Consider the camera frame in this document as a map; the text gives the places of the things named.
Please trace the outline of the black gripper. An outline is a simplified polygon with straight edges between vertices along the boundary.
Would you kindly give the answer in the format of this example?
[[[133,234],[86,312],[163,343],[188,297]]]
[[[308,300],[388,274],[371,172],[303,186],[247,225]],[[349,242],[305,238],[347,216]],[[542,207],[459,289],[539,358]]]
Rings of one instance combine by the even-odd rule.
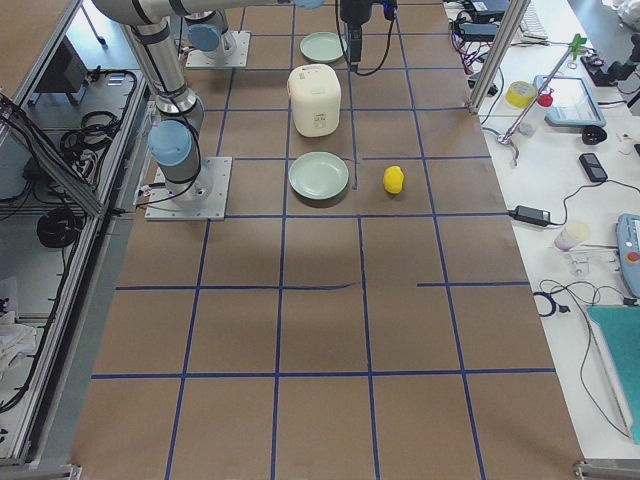
[[[340,19],[346,24],[365,24],[372,14],[372,1],[370,0],[340,0]],[[361,62],[362,54],[362,29],[349,28],[347,31],[347,57],[349,70],[356,70],[356,64]]]

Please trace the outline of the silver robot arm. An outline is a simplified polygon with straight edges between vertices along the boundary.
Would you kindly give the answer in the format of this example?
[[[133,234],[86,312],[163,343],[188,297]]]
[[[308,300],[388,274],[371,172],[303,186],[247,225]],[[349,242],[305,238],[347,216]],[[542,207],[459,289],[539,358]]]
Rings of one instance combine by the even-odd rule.
[[[251,33],[231,30],[223,12],[212,11],[208,17],[188,16],[185,22],[190,44],[185,61],[187,69],[222,70],[247,66]],[[347,50],[344,38],[331,32],[315,32],[300,42],[303,57],[313,63],[334,63]]]
[[[311,10],[319,8],[325,1],[92,1],[107,18],[117,22],[129,39],[134,56],[145,79],[153,87],[156,106],[163,120],[182,119],[185,128],[197,140],[204,115],[204,107],[198,95],[188,87],[182,67],[178,61],[178,50],[170,38],[170,17],[177,16],[193,20],[194,25],[218,28],[214,20],[219,14],[220,25],[226,24],[227,9],[263,6],[271,4],[294,4]],[[346,53],[343,56],[349,68],[358,73],[362,53],[362,27],[371,18],[372,5],[383,1],[334,1],[336,18],[345,24]]]

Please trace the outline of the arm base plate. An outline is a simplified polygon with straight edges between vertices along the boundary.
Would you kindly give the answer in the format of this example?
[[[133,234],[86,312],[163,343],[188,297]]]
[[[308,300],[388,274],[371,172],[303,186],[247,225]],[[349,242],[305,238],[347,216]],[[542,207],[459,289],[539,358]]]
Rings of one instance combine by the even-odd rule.
[[[176,186],[153,189],[146,207],[149,221],[223,220],[231,179],[231,157],[205,157],[201,171],[189,190],[177,198]]]
[[[220,33],[215,28],[192,30],[191,50],[186,67],[189,69],[245,68],[248,61],[251,33],[232,31]]]

